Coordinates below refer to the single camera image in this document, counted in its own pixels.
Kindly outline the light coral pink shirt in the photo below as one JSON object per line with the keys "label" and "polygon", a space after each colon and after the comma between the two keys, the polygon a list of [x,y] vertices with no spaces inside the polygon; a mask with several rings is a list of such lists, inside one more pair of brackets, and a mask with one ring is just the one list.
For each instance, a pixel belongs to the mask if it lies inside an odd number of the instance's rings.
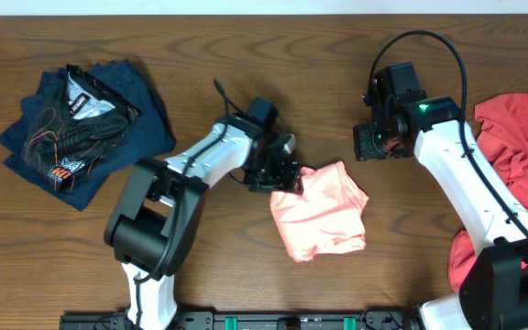
{"label": "light coral pink shirt", "polygon": [[301,169],[302,193],[274,192],[272,217],[289,257],[308,262],[318,255],[366,248],[362,214],[369,196],[347,173],[343,161]]}

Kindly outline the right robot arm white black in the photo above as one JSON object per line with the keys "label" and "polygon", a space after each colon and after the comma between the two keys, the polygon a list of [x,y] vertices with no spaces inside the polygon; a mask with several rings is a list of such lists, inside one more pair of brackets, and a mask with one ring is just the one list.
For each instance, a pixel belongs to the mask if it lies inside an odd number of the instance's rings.
{"label": "right robot arm white black", "polygon": [[479,150],[448,96],[365,96],[371,120],[354,126],[358,160],[414,156],[455,208],[476,261],[458,292],[419,306],[408,329],[528,328],[528,211]]}

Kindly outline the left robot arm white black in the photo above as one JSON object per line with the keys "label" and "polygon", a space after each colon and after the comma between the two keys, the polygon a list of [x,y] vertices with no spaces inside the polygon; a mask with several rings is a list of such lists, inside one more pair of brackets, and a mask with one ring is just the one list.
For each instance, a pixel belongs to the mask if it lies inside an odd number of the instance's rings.
{"label": "left robot arm white black", "polygon": [[104,231],[127,275],[130,329],[166,329],[175,318],[174,277],[193,245],[208,191],[244,170],[252,192],[294,191],[296,138],[231,116],[183,153],[133,167]]}

